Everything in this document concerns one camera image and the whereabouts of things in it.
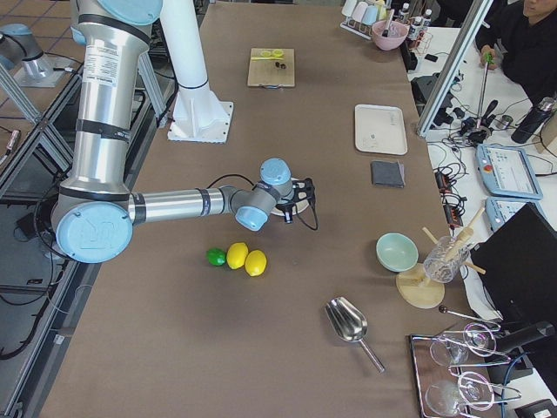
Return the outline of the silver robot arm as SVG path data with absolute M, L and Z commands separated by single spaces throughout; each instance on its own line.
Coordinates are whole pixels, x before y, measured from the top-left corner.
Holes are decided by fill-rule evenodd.
M 232 214 L 257 231 L 273 211 L 286 219 L 314 201 L 310 179 L 295 179 L 280 158 L 267 159 L 249 190 L 234 186 L 172 192 L 131 192 L 124 165 L 138 64 L 153 23 L 160 22 L 178 85 L 172 140 L 222 144 L 233 105 L 211 90 L 190 1 L 75 1 L 71 29 L 85 47 L 76 143 L 70 174 L 51 214 L 57 244 L 72 259 L 102 263 L 130 243 L 143 223 Z

